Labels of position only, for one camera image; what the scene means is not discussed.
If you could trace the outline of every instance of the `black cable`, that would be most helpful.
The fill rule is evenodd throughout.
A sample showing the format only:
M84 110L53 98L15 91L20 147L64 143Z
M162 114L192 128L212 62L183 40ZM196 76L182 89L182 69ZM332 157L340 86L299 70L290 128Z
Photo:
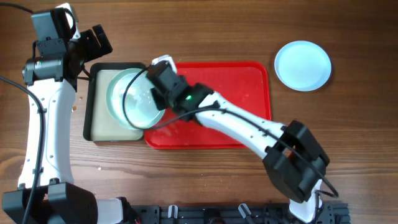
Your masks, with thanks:
M24 6L20 6L18 4L13 4L13 3L8 3L8 2L0 2L0 6L9 6L9 7L14 7L16 9L21 9L25 12L29 12L30 14L33 14L33 10L25 8Z
M29 214L30 214L30 210L32 209L32 204L33 204L33 200L34 200L34 195L35 195L35 191L36 191L36 187L37 187L37 183L39 181L39 177L40 177L40 168L42 165L42 154L43 154L43 147L44 147L44 121L45 121L45 117L44 117L44 109L43 109L43 105L41 104L40 100L37 98L37 96L35 96L30 90L28 90L27 88L23 87L22 85L13 82L11 80L8 80L7 78L4 77L0 77L0 80L11 84L15 87L17 87L18 89L24 91L25 93L27 93L30 97L32 97L32 99L35 101L37 107L38 107L38 113L40 115L40 132L39 132L39 146L37 148L37 157L36 157L36 166L35 166L35 173L34 173L34 178L33 178L33 184L32 184L32 188L30 190L30 195L29 195L29 199L28 199L28 203L26 205L26 209L25 209L25 214L24 214L24 218L22 220L22 224L26 224L28 219L29 219Z
M178 116L178 117L176 117L176 118L174 118L174 119L171 119L171 120L169 120L169 121L167 121L167 122L165 122L165 123L163 123L163 124L160 124L160 125L158 125L158 126L153 126L153 127L150 127L150 128L139 128L139 127L133 125L133 124L131 123L131 121L129 120L129 118L127 117L127 114L126 114L126 105L125 105L125 104L126 104L127 91L129 90L129 88L130 88L130 86L132 85L132 83L138 78L138 76L141 75L142 73L144 73L144 71L146 71L146 70L147 70L147 68L141 70L141 71L140 71L139 73L137 73L137 75L129 82L129 84L128 84L127 87L126 87L126 91L124 91L123 98L122 98L123 115L124 115L125 119L128 121L128 123L129 123L133 128L138 129L138 130L153 130L153 129L159 129L159 128L163 128L164 126L167 126L167 125L173 123L174 121L177 121L177 120L179 120L179 119L181 119L181 118L183 118L183 117L186 117L186 116L191 115L191 114L203 112L203 111L210 111L210 110L212 110L212 111L221 111L222 113L231 114L231 115L233 115L233 116L235 116L235 117L237 117L237 118L240 118L240 119L242 119L243 121L245 121L245 122L251 124L252 126L256 127L258 130L264 132L264 134L266 134L266 135L269 135L271 138L275 139L277 142L281 143L281 145L283 145L285 148L287 148L288 150L290 150L295 156L297 156L299 159L301 159L301 160L305 163L306 166L308 166L312 171L314 171L314 173L316 173L316 175L317 175L319 178L321 178L322 181L324 181L324 183L328 186L328 188L333 192L333 194L331 194L331 193L329 193L329 192L323 192L323 193L326 194L326 195L328 195L328 196L331 196L331 197L333 197L333 198L338 198L338 192L337 192L337 190L334 188L334 186L332 186L332 184L329 182L329 180L328 180L319 170L317 170L317 168L315 168L311 163L309 163L307 160L305 160L296 150L294 150L292 147L290 147L290 146L289 146L288 144L286 144L284 141L280 140L280 138L278 138L277 136L273 135L271 132L269 132L268 130L264 129L264 128L261 127L260 125L258 125L258 124L256 124L256 123L252 122L251 120L249 120L249 119L245 118L244 116L242 116L242 115L240 115L240 114L237 114L237 113L235 113L235 112L228 111L228 110L226 110L226 109L221 109L221 108L204 107L204 108L199 108L199 109L197 109L197 110L192 110L192 111L189 111L189 112L187 112L187 113L181 114L180 116Z
M87 81L89 81L89 80L90 80L90 78L87 78L87 77L77 77L77 79L81 79L81 80L87 80Z
M92 78L90 73L86 70L85 65L81 65L81 70L88 76L88 78Z
M35 40L32 44L32 58L36 58L36 45L38 40Z

